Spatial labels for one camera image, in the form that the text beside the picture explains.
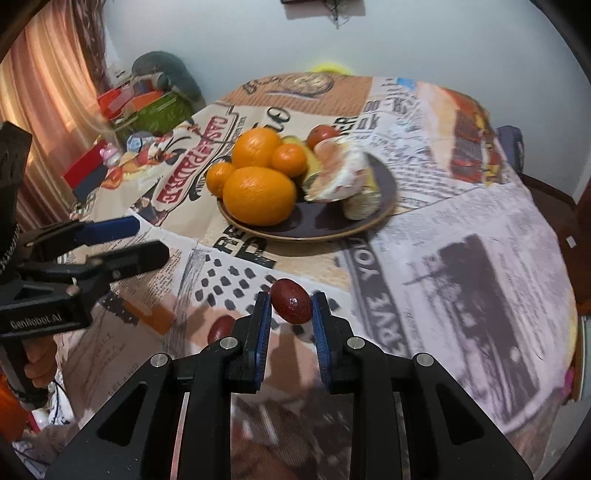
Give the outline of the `person's left hand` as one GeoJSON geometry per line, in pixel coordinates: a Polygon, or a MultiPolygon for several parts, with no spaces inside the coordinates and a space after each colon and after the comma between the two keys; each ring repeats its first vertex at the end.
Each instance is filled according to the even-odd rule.
{"type": "Polygon", "coordinates": [[[25,375],[36,388],[45,388],[57,370],[57,345],[52,336],[28,339],[23,342],[28,363],[25,375]]]}

